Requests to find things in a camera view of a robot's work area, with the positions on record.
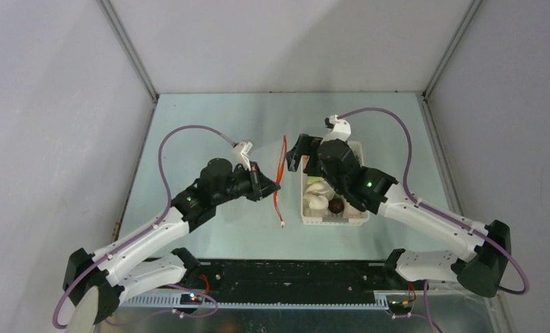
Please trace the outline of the clear zip top bag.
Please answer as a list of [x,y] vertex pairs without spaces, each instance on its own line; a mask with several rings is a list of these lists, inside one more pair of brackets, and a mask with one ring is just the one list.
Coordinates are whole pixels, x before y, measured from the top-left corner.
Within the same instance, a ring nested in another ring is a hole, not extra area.
[[254,160],[253,153],[259,153],[265,160],[260,162],[262,173],[268,178],[275,180],[280,186],[284,178],[285,171],[285,154],[288,150],[288,139],[286,135],[280,135],[274,142],[265,145],[265,147],[253,147],[250,151],[250,161]]

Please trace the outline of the dark brown mushroom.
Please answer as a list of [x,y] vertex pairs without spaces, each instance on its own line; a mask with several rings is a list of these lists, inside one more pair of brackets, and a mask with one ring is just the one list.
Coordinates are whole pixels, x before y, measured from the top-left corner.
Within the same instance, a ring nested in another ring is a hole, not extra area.
[[345,203],[342,198],[333,198],[328,202],[328,210],[331,214],[341,214],[345,209]]

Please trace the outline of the green bok choy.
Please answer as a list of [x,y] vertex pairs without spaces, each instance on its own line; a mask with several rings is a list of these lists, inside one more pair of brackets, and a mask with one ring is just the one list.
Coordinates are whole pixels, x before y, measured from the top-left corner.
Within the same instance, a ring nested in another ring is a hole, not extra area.
[[346,186],[345,186],[345,193],[343,194],[343,197],[346,201],[346,204],[349,206],[347,209],[346,215],[351,219],[360,219],[363,213],[360,212],[353,205],[353,202],[349,199],[349,196],[351,195],[349,189],[350,189],[350,185],[354,182],[354,178],[356,174],[360,171],[362,163],[359,155],[355,151],[352,151],[352,154],[354,157],[352,158],[353,161],[350,162],[350,165],[347,167],[347,173],[345,176]]

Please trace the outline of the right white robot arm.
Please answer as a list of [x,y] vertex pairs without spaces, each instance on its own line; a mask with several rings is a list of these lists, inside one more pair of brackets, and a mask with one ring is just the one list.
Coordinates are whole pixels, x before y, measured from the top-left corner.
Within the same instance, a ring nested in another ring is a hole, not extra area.
[[308,158],[305,174],[324,178],[358,211],[404,223],[447,246],[443,252],[395,249],[384,266],[388,287],[401,290],[410,282],[423,280],[457,282],[484,298],[501,290],[511,250],[507,224],[467,220],[413,200],[395,177],[363,166],[348,143],[339,139],[325,141],[301,134],[286,153],[287,169],[296,172],[303,157]]

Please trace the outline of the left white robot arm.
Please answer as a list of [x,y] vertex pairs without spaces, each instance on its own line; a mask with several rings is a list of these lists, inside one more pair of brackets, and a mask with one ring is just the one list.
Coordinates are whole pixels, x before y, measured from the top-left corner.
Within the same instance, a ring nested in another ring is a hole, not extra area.
[[212,219],[219,205],[238,198],[257,202],[279,189],[256,162],[246,169],[223,158],[210,160],[191,185],[139,229],[92,253],[80,248],[69,256],[64,299],[76,309],[66,329],[90,329],[126,300],[160,286],[195,287],[200,271],[187,250],[152,262],[148,258]]

